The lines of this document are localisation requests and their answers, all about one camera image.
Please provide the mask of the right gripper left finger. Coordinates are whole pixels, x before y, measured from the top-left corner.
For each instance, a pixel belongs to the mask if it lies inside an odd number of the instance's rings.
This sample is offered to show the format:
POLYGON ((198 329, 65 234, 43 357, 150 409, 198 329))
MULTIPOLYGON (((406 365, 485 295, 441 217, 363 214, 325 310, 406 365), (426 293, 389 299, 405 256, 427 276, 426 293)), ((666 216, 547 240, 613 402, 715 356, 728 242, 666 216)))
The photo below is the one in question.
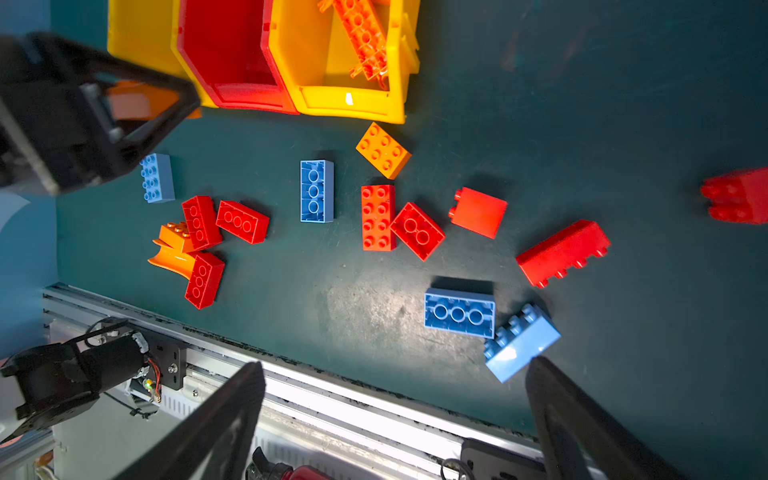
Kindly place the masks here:
POLYGON ((242 479, 266 393, 262 364, 242 366, 223 386, 134 461, 118 479, 242 479))

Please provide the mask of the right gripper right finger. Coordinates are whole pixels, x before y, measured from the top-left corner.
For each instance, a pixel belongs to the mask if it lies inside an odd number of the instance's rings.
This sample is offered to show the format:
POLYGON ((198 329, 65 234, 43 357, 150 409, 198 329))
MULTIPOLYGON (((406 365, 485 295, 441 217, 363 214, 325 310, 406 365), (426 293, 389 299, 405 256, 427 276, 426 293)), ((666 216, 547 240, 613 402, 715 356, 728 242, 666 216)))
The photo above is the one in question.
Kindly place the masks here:
POLYGON ((683 477, 547 358, 531 360, 525 387, 548 478, 589 479, 586 457, 608 479, 683 477))

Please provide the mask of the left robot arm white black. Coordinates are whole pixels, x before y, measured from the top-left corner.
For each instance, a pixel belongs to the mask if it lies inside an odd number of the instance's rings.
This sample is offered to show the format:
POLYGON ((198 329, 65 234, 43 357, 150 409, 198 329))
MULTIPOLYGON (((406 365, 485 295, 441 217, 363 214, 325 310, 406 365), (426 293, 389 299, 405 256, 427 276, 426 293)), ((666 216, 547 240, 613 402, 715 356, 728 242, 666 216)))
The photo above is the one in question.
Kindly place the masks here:
MULTIPOLYGON (((1 189, 56 197, 120 178, 199 106, 187 80, 52 33, 3 36, 1 189), (119 115, 111 101, 130 81, 169 94, 171 103, 145 120, 119 115)), ((42 345, 4 362, 3 442, 87 411, 149 364, 132 337, 97 347, 84 342, 42 345)))

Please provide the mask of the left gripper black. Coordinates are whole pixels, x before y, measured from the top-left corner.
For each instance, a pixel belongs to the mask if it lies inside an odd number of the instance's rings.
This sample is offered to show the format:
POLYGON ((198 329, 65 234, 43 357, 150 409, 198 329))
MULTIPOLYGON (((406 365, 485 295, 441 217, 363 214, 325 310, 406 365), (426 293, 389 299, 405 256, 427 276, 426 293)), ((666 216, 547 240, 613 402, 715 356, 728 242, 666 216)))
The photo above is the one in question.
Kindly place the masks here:
POLYGON ((59 35, 1 38, 1 187, 64 195, 132 172, 201 102, 188 80, 59 35), (175 101, 151 120, 122 120, 108 91, 122 80, 175 101))

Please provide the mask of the orange curved lego piece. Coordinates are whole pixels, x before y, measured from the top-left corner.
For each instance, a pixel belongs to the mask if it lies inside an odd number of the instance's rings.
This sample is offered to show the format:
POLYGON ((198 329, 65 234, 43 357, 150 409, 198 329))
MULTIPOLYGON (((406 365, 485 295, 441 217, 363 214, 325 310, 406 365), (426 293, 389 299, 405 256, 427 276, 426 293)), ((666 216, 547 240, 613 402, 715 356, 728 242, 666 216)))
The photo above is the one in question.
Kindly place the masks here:
POLYGON ((153 240, 160 250, 148 262, 158 268, 176 273, 190 280, 195 264, 195 254, 187 224, 166 223, 161 226, 157 239, 153 240))

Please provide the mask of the orange lego fence piece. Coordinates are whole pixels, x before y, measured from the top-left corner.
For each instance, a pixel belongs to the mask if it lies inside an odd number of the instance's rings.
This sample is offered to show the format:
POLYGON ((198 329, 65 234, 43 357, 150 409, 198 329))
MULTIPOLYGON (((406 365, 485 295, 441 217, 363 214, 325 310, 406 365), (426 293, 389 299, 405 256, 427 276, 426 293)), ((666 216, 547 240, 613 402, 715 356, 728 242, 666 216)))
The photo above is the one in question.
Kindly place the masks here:
POLYGON ((388 90, 387 38, 373 3, 368 0, 323 0, 317 6, 320 12, 332 8, 340 18, 357 58, 357 64, 349 71, 350 76, 364 75, 368 81, 377 82, 382 90, 388 90))

